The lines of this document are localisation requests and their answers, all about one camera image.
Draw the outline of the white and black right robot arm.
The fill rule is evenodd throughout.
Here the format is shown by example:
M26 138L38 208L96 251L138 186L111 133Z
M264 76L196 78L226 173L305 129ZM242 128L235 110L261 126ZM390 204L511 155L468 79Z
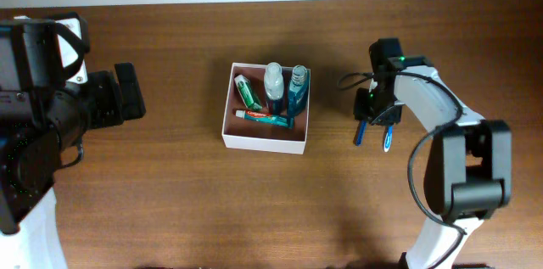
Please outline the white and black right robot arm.
M463 245L512 194L512 132L469 109L423 56L376 57L368 113L376 124L406 106L426 130L407 163L408 186L426 216L401 268L451 268Z

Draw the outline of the green and white soap box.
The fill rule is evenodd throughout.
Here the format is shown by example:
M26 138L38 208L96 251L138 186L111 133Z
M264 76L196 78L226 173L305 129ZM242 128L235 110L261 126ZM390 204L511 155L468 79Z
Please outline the green and white soap box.
M234 78L234 82L245 107L251 111L261 111L263 106L252 87L251 81L243 75L238 75Z

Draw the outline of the green and white toothpaste tube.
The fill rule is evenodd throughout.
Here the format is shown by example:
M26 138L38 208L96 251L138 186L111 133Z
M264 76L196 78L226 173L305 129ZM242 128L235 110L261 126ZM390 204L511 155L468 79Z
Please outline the green and white toothpaste tube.
M271 115L271 114L265 114L265 113L251 111L251 110L241 110L241 109L236 110L235 115L241 119L265 123L268 125L280 126L280 127L284 127L288 129L292 129L294 127L294 119L287 116Z

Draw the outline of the blue disposable razor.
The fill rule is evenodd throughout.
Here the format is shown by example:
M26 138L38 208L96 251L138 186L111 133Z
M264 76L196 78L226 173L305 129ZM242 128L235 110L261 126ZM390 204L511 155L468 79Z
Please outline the blue disposable razor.
M367 122L365 120L360 120L356 129L355 138L354 138L354 145L356 147L360 147L362 145L366 128L367 128Z

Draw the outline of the teal mouthwash bottle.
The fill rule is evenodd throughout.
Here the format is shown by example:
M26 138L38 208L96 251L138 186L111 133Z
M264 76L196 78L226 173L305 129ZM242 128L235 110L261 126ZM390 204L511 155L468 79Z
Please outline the teal mouthwash bottle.
M288 84L288 109L289 117L299 115L307 103L310 72L303 65L296 65L292 69L292 75Z

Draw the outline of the blue and white toothbrush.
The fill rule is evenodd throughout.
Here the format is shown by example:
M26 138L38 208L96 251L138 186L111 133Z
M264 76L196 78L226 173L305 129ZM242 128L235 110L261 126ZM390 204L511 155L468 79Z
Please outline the blue and white toothbrush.
M393 130L394 130L394 127L393 126L387 126L384 130L384 135L383 135L383 151L385 153L388 153L390 148L391 148L391 143L392 143L392 137L393 137Z

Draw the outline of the clear bottle with purple liquid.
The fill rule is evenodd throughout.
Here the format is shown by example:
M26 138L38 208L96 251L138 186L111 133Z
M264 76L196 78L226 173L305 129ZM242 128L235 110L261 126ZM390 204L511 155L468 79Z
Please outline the clear bottle with purple liquid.
M283 110L284 79L279 63L271 62L264 74L266 105L270 114L279 115Z

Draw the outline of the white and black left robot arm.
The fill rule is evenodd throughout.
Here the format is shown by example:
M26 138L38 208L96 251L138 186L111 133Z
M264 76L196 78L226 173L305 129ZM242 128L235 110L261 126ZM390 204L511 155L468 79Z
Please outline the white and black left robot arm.
M87 21L75 12L1 23L1 266L65 268L53 189L80 163L89 130L141 119L133 64L87 72Z

